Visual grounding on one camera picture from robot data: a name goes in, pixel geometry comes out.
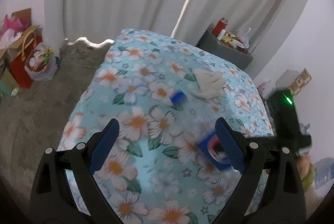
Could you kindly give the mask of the person right hand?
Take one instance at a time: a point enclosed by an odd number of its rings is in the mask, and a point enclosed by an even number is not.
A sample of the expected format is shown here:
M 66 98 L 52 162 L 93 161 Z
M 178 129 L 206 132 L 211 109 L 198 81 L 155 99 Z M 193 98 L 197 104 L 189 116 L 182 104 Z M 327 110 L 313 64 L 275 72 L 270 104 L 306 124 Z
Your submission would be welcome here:
M 302 180 L 308 176 L 310 165 L 310 157 L 308 155 L 302 155 L 296 159 L 296 167 Z

